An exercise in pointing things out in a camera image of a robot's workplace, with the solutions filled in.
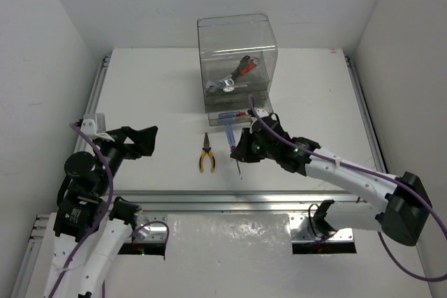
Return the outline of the blue handle screwdriver long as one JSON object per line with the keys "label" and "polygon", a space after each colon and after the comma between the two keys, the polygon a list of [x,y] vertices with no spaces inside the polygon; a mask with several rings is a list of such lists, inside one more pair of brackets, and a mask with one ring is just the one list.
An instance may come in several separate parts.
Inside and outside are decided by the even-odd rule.
{"label": "blue handle screwdriver long", "polygon": [[[236,143],[235,143],[235,137],[234,137],[233,129],[232,129],[230,124],[226,124],[225,125],[225,131],[226,131],[226,137],[227,137],[228,145],[230,147],[230,152],[233,152],[233,150],[236,148]],[[237,166],[239,177],[240,177],[240,179],[243,179],[242,171],[240,169],[239,162],[238,161],[235,161],[235,162],[236,162],[236,166]]]}

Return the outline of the red blue small screwdriver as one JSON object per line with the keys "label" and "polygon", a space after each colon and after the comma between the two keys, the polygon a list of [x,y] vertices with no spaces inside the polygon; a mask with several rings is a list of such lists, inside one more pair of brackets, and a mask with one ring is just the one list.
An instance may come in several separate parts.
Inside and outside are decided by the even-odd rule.
{"label": "red blue small screwdriver", "polygon": [[225,112],[219,114],[220,119],[232,119],[232,118],[238,118],[238,117],[244,117],[247,116],[247,112]]}

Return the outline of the smoky bottom tray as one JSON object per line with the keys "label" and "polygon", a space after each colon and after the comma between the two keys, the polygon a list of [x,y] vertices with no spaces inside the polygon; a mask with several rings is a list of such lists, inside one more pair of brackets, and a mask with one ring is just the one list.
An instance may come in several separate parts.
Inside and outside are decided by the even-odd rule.
{"label": "smoky bottom tray", "polygon": [[209,126],[223,126],[225,124],[242,124],[251,121],[248,110],[207,111]]}

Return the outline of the black handle adjustable wrench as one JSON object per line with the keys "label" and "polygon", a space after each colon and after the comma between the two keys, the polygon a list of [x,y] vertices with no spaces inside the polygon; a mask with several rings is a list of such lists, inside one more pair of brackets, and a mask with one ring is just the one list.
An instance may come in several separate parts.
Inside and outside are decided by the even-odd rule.
{"label": "black handle adjustable wrench", "polygon": [[217,82],[208,81],[205,85],[205,90],[210,93],[215,93],[218,90],[222,90],[224,93],[232,92],[235,89],[235,82],[242,71],[249,65],[251,57],[249,55],[244,56],[237,68],[230,74],[221,78]]}

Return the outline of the red handle adjustable wrench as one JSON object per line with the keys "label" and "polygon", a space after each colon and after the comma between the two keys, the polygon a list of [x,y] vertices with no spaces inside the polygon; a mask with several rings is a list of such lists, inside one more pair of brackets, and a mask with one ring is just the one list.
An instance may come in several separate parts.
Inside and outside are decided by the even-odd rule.
{"label": "red handle adjustable wrench", "polygon": [[259,58],[243,57],[237,68],[223,79],[223,92],[231,92],[236,88],[236,80],[255,69],[259,64]]}

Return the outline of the clear acrylic box cover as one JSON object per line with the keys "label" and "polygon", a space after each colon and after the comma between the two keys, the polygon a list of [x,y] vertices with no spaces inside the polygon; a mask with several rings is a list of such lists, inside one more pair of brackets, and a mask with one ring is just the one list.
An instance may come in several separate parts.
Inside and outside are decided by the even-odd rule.
{"label": "clear acrylic box cover", "polygon": [[210,126],[250,121],[249,96],[272,112],[270,87],[278,58],[277,41],[264,13],[197,20],[205,111]]}

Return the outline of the red clear screwdriver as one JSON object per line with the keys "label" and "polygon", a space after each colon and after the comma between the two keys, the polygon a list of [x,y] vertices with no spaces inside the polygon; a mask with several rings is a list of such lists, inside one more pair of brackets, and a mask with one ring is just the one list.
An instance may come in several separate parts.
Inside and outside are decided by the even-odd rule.
{"label": "red clear screwdriver", "polygon": [[227,103],[215,103],[210,104],[210,108],[214,109],[238,109],[243,108],[246,105],[244,102],[227,102]]}

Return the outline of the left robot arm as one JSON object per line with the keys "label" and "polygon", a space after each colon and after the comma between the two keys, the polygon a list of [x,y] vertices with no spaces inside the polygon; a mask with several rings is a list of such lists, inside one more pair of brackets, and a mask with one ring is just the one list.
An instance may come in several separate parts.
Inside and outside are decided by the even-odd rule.
{"label": "left robot arm", "polygon": [[106,131],[93,119],[71,128],[93,152],[75,152],[64,163],[44,297],[95,297],[104,292],[105,278],[136,229],[140,209],[114,197],[115,175],[123,161],[151,156],[158,133],[156,126]]}

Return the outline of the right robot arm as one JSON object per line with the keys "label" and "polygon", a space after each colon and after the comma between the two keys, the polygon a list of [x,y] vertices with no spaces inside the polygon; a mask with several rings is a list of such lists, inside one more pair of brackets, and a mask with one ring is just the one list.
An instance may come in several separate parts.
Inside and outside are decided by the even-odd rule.
{"label": "right robot arm", "polygon": [[343,228],[382,232],[405,246],[415,246],[432,206],[419,176],[380,174],[343,161],[319,143],[290,137],[280,123],[265,118],[272,135],[259,121],[243,128],[231,158],[243,163],[270,159],[285,171],[328,182],[367,201],[367,205],[343,205],[325,200],[311,219],[312,233],[327,237]]}

